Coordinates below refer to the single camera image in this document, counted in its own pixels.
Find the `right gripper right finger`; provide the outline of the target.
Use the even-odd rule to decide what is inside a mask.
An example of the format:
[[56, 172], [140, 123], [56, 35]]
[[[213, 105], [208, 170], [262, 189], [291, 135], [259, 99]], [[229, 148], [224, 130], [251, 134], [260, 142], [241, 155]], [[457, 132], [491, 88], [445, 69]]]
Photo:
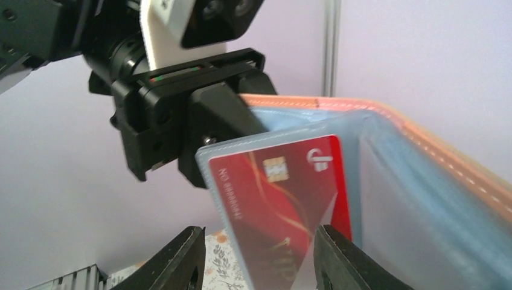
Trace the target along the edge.
[[313, 260], [318, 289], [411, 289], [331, 225], [316, 227]]

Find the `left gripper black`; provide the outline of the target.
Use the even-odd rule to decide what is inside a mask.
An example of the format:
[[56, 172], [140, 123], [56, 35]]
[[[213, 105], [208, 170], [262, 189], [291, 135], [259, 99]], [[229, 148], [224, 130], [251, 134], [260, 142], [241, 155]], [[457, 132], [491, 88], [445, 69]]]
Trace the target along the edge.
[[129, 170], [139, 181], [149, 170], [178, 162], [190, 184], [206, 189], [195, 154], [203, 146], [268, 129], [242, 94], [278, 95], [251, 48], [151, 71], [141, 33], [87, 36], [89, 90], [110, 95], [111, 124], [120, 131]]

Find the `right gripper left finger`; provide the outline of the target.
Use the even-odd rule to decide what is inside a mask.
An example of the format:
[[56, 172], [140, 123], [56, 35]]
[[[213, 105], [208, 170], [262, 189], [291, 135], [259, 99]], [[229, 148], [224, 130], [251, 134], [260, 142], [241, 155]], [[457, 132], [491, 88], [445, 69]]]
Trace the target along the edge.
[[205, 229], [189, 226], [114, 289], [202, 289]]

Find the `tan leather card holder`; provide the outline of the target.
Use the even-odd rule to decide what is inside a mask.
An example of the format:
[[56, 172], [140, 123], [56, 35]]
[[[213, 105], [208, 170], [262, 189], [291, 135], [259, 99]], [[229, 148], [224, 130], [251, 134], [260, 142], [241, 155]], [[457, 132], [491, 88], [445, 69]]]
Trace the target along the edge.
[[374, 101], [254, 94], [243, 99], [268, 131], [205, 146], [196, 154], [228, 236], [211, 188], [211, 157], [335, 135], [341, 141], [351, 234], [325, 225], [411, 289], [511, 288], [509, 183]]

